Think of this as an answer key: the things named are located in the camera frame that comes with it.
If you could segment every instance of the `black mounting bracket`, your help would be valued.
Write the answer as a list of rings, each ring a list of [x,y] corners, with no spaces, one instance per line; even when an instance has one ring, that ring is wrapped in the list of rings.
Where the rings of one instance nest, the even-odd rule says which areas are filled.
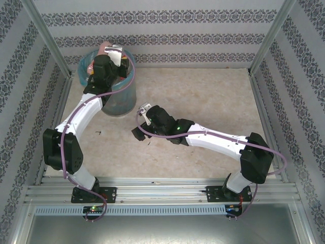
[[[82,209],[82,217],[88,220],[95,220],[97,219],[104,211],[103,206],[85,206]]]
[[[116,187],[100,187],[98,194],[106,199],[107,203],[115,203],[117,188]],[[71,203],[103,203],[100,197],[97,197],[91,193],[81,190],[77,187],[73,188]]]
[[[225,211],[230,214],[226,215],[226,217],[234,218],[234,216],[238,217],[243,213],[243,208],[240,204],[237,205],[225,205]]]
[[[241,193],[233,195],[232,197],[226,197],[222,190],[222,186],[207,186],[205,191],[207,194],[208,202],[240,202],[240,197],[243,198],[243,202],[250,202],[252,200],[252,192],[250,187],[245,187]]]

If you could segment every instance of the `metal extrusion rail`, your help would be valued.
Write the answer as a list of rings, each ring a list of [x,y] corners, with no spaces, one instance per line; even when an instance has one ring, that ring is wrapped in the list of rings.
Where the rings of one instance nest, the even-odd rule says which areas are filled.
[[[206,186],[221,186],[224,179],[166,179],[166,178],[99,178],[101,187],[117,187],[116,203],[112,205],[225,205],[230,202],[209,203]],[[61,177],[44,177],[39,186],[29,186],[24,205],[77,206],[70,203],[73,185]],[[278,179],[260,185],[254,204],[300,202],[295,183]]]

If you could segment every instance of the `patterned wallpaper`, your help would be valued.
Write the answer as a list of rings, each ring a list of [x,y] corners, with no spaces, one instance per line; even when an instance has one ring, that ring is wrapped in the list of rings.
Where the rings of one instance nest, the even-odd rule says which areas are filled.
[[[8,241],[42,156],[65,77],[20,1],[0,2],[0,243]]]
[[[71,69],[105,40],[138,67],[248,68],[283,0],[35,3]]]
[[[325,1],[295,3],[255,74],[317,243],[325,243]]]

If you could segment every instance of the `purple cable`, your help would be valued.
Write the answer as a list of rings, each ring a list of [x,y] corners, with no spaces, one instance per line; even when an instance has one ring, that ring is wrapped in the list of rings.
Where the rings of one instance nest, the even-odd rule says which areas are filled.
[[[177,137],[181,137],[181,136],[188,136],[188,135],[195,135],[195,134],[208,134],[208,135],[216,136],[216,137],[219,137],[219,138],[222,138],[222,139],[225,139],[225,140],[229,140],[229,141],[232,141],[232,142],[236,142],[236,143],[244,144],[244,145],[247,145],[247,146],[252,146],[252,147],[259,148],[259,149],[263,149],[265,151],[269,151],[269,152],[271,152],[273,154],[276,154],[276,155],[280,156],[283,159],[283,167],[281,169],[278,169],[276,171],[273,171],[271,173],[268,173],[268,175],[279,174],[283,170],[285,170],[286,166],[288,165],[288,162],[285,159],[285,157],[281,153],[279,153],[279,152],[277,152],[277,151],[275,151],[273,149],[270,149],[270,148],[265,147],[265,146],[260,146],[260,145],[256,145],[256,144],[253,144],[253,143],[249,143],[249,142],[246,142],[246,141],[239,141],[237,139],[234,139],[234,138],[231,138],[231,137],[227,137],[227,136],[223,136],[223,135],[220,135],[220,134],[217,134],[217,133],[214,133],[214,132],[209,132],[209,131],[191,131],[191,132],[186,132],[186,133],[177,134],[177,135],[173,135],[173,136],[161,136],[161,135],[152,134],[152,133],[147,132],[144,129],[142,129],[141,126],[140,126],[140,124],[139,124],[138,117],[139,117],[139,114],[141,113],[141,111],[142,111],[142,109],[140,109],[138,111],[137,115],[136,115],[136,123],[137,123],[137,126],[140,129],[140,131],[142,131],[144,134],[146,134],[148,136],[153,136],[153,137],[158,137],[158,138],[164,138],[164,139],[172,139],[172,138],[177,138]]]
[[[117,51],[117,52],[120,52],[122,53],[123,55],[125,55],[129,62],[131,63],[132,65],[132,69],[133,69],[133,77],[131,78],[131,81],[129,82],[129,84],[120,89],[120,90],[116,90],[116,91],[111,91],[109,93],[103,93],[103,94],[99,94],[97,96],[94,96],[92,98],[89,98],[87,101],[85,101],[83,104],[81,104],[79,107],[76,108],[76,110],[71,114],[70,118],[68,119],[63,131],[62,131],[62,135],[61,135],[61,141],[60,141],[60,145],[61,145],[61,159],[62,159],[62,169],[63,169],[63,178],[66,179],[67,178],[67,169],[66,169],[66,158],[64,156],[64,148],[63,148],[63,142],[64,142],[64,137],[66,135],[66,131],[69,127],[69,124],[71,123],[72,119],[75,117],[75,115],[78,113],[78,111],[84,106],[84,104],[87,104],[89,103],[90,101],[96,99],[96,98],[100,98],[100,97],[103,97],[103,96],[107,96],[107,95],[112,95],[112,94],[116,94],[116,93],[120,93],[122,91],[124,91],[125,89],[127,89],[134,81],[134,78],[136,76],[136,69],[135,69],[135,64],[133,63],[132,59],[123,51],[120,51],[118,49],[115,49],[115,48],[109,48],[108,50],[113,50],[113,51]]]
[[[254,195],[253,195],[253,197],[252,197],[252,200],[250,200],[250,202],[249,202],[247,208],[245,208],[245,211],[244,211],[241,215],[239,215],[239,216],[237,217],[238,219],[240,219],[241,217],[243,217],[243,215],[245,215],[245,214],[248,212],[248,210],[250,209],[250,207],[252,206],[252,203],[253,203],[253,201],[254,201],[254,199],[255,199],[255,196],[256,196],[256,193],[257,193],[257,189],[258,189],[258,184],[256,184],[255,192],[254,192]]]
[[[120,50],[118,50],[118,49],[109,48],[108,50],[112,50],[112,51],[120,52],[120,53],[122,53],[122,55],[125,55],[125,56],[128,58],[129,62],[130,62],[131,65],[132,65],[133,76],[132,76],[132,78],[131,78],[131,81],[127,84],[126,87],[124,87],[124,88],[122,88],[122,89],[119,89],[119,90],[116,90],[116,91],[111,91],[111,92],[109,92],[109,93],[103,93],[103,94],[99,94],[99,95],[97,95],[97,96],[94,96],[94,97],[88,99],[87,101],[85,101],[85,102],[84,102],[83,104],[81,104],[79,107],[77,107],[76,110],[71,114],[70,118],[68,119],[68,121],[67,121],[67,123],[66,123],[66,125],[65,125],[65,127],[64,127],[64,129],[63,129],[63,131],[62,131],[61,140],[60,140],[60,145],[61,145],[60,151],[61,151],[62,170],[63,170],[63,178],[64,178],[64,179],[67,178],[67,169],[66,169],[66,158],[65,158],[65,156],[64,156],[64,143],[63,143],[63,142],[64,142],[64,137],[65,137],[65,135],[66,135],[67,129],[68,129],[68,127],[69,127],[69,124],[71,123],[71,121],[72,121],[72,119],[74,118],[74,116],[76,116],[76,114],[77,114],[78,111],[79,111],[79,110],[84,106],[84,104],[87,104],[87,103],[89,103],[91,100],[94,100],[94,99],[96,99],[96,98],[100,98],[100,97],[103,97],[103,96],[107,96],[107,95],[112,95],[112,94],[120,93],[120,92],[124,91],[125,89],[127,89],[127,88],[128,88],[128,87],[133,83],[133,81],[134,81],[134,79],[135,79],[135,76],[136,76],[136,67],[135,67],[135,63],[132,61],[132,59],[131,59],[131,58],[130,58],[130,57],[129,57],[125,52],[120,51]],[[107,210],[107,201],[106,201],[106,199],[105,199],[103,196],[101,196],[100,194],[98,194],[98,193],[96,193],[96,192],[93,192],[92,190],[89,190],[89,189],[87,189],[87,188],[84,188],[84,187],[78,185],[78,184],[77,184],[76,182],[74,182],[70,177],[68,177],[68,180],[69,180],[72,184],[74,184],[76,187],[78,187],[78,188],[80,188],[80,189],[82,189],[82,190],[85,190],[85,191],[87,191],[87,192],[89,192],[89,193],[92,193],[92,194],[94,194],[95,196],[98,196],[98,197],[100,197],[100,198],[103,200],[103,206],[105,206],[105,210],[102,212],[102,214],[101,214],[98,218],[92,220],[92,222],[95,222],[95,221],[97,221],[97,220],[100,220],[100,219],[104,216],[104,214],[106,213],[106,210]],[[86,216],[85,216],[86,221],[89,220],[89,219],[87,218],[88,214],[89,214],[89,213],[87,212],[87,213],[86,213]]]
[[[239,215],[239,216],[235,216],[235,215],[233,215],[232,213],[228,213],[228,212],[227,212],[226,215],[232,216],[232,217],[236,218],[236,220],[237,220],[237,219],[240,219],[241,217],[243,217],[243,215],[245,215],[245,214],[248,212],[248,210],[250,209],[250,207],[252,206],[252,203],[253,203],[253,201],[254,201],[254,199],[255,199],[255,196],[256,196],[256,194],[257,194],[257,189],[258,189],[258,184],[256,184],[255,192],[254,192],[254,195],[253,195],[253,197],[252,197],[252,200],[250,200],[250,202],[249,202],[247,208],[245,208],[245,211],[244,211],[241,215]]]
[[[70,177],[68,177],[68,180],[69,180],[72,184],[74,184],[76,187],[78,187],[79,189],[82,189],[82,190],[84,190],[84,191],[90,192],[90,193],[94,194],[95,196],[100,197],[100,198],[103,200],[103,206],[105,206],[105,209],[103,210],[103,212],[102,212],[102,214],[101,214],[100,216],[98,216],[96,219],[91,220],[91,221],[92,221],[92,222],[95,222],[95,221],[100,220],[100,219],[104,216],[104,214],[106,213],[106,210],[107,210],[107,201],[106,201],[106,199],[105,199],[102,195],[100,195],[100,194],[98,194],[98,193],[96,193],[96,192],[93,192],[92,190],[88,190],[87,188],[84,188],[84,187],[78,185],[78,184],[77,184],[76,182],[74,182]],[[85,216],[86,221],[89,220],[89,219],[87,218],[87,216],[88,216],[89,213],[90,213],[90,212],[87,212],[87,213],[86,213],[86,216]]]

